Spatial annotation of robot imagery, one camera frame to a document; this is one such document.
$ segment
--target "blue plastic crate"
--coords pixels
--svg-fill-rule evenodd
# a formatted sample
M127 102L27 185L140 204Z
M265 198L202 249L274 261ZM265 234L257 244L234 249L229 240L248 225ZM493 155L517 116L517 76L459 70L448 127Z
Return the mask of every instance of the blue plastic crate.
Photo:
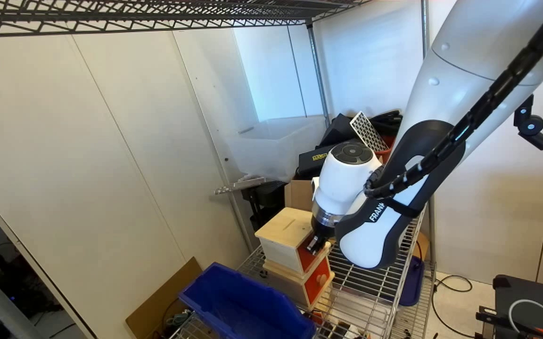
M229 339L312 339L316 332L287 296L221 264L210 266L180 300Z

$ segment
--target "wire shelf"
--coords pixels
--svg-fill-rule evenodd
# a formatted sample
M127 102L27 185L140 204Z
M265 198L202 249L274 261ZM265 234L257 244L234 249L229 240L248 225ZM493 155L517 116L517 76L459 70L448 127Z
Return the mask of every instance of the wire shelf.
M370 0L0 0L0 36L297 27Z
M434 285L431 279L425 279L419 304L414 308L400 308L391 339L425 338L432 296Z
M397 262L383 270L361 270L346 261L340 249L331 253L331 268L336 274L331 294L323 294L316 309L323 311L317 338L334 338L338 326L349 326L344 338L425 338L429 315L429 287L415 308L399 308L402 289L412 262L412 247L417 242L423 217L414 223L402 240ZM270 283L263 270L265 253L259 247L244 262L242 272L251 279ZM193 317L174 338L178 339L208 339L216 338L210 328Z

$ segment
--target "blue bin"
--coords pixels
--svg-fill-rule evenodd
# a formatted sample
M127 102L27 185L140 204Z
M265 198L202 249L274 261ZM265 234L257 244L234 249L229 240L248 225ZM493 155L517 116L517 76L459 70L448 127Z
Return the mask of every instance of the blue bin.
M316 332L287 296L221 264L201 274L180 300L229 339L312 339Z
M414 257L410 262L410 272L404 285L400 306L404 308L417 306L421 300L423 283L425 283L425 262Z

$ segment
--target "beige box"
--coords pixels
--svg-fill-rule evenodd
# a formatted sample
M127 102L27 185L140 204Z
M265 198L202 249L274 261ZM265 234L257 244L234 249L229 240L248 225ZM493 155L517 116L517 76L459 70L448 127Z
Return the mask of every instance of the beige box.
M316 255L308 253L314 238L310 212L285 208L255 236L261 240L267 261L287 272L306 274L316 261Z
M308 268L306 272L291 272L291 270L276 264L274 261L267 261L267 262L265 262L265 270L276 272L276 274L280 274L280 276L283 276L283 277L287 277L287 279L291 279L291 281L297 281L297 283L306 283L306 281L314 276L314 272L319 268L319 264L321 264L323 261L329 261L331 249L333 249L331 244L327 244L327 245L316 255L314 262L310 264L310 268Z

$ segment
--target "cable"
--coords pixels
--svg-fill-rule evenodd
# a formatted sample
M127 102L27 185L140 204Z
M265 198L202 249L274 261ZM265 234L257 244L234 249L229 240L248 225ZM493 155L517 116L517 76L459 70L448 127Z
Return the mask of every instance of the cable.
M468 287L466 287L466 289L455 289L455 287L448 285L448 281L451 281L451 279L461 279L461 281L464 281ZM438 283L434 283L434 296L431 298L431 306L432 306L438 321L440 321L448 330L455 332L455 334L461 336L461 338L476 338L476 336L459 332L457 328L449 326L449 325L440 317L440 313L438 313L438 309L436 309L436 293L440 291L440 287L446 287L448 291L457 293L457 294L468 294L468 293L474 291L474 283L472 283L470 279L463 277L463 276L448 276L448 277L440 279Z
M69 325L69 326L65 326L65 328L59 330L57 334L50 336L50 339L59 338L63 332L67 332L67 330L70 330L70 328L74 328L74 326L76 326L76 325Z
M510 308L510 323L512 323L512 328L521 334L521 330L517 328L515 321L514 321L514 313L515 313L515 308L519 308L521 304L530 304L530 306L536 306L540 309L543 309L542 304L538 304L536 300L517 300L515 304L512 304Z

